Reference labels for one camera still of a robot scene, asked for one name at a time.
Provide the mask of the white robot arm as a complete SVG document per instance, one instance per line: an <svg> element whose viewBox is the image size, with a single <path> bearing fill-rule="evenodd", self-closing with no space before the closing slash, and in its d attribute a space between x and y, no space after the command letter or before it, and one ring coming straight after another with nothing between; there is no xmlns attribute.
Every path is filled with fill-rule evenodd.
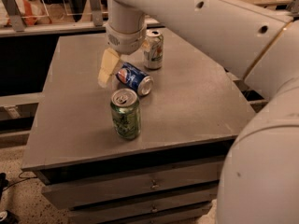
<svg viewBox="0 0 299 224"><path fill-rule="evenodd" d="M240 0L115 0L185 39L266 106L221 171L216 224L299 224L298 22Z"/></svg>

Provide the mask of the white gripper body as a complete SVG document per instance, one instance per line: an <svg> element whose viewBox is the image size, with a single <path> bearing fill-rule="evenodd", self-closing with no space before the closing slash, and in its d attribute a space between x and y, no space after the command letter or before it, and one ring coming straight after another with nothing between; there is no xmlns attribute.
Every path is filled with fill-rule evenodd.
<svg viewBox="0 0 299 224"><path fill-rule="evenodd" d="M136 52L143 44L146 37L147 26L143 25L140 30L125 34L116 31L108 23L106 25L107 44L120 54L130 55Z"/></svg>

